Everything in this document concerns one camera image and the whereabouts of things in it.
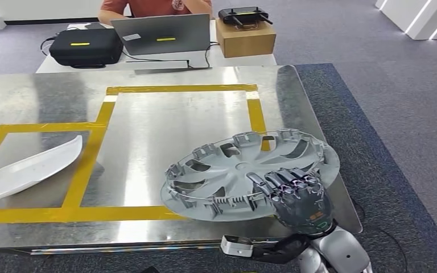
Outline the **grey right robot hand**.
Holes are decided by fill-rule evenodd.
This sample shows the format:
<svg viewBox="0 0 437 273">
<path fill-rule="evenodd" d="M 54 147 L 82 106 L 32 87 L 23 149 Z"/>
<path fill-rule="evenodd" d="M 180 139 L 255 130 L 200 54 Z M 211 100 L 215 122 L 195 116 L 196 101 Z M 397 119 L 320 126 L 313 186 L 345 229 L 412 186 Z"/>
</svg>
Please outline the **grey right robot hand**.
<svg viewBox="0 0 437 273">
<path fill-rule="evenodd" d="M 295 167 L 246 177 L 274 208 L 277 220 L 294 232 L 319 236 L 336 227 L 332 202 L 317 173 Z"/>
</svg>

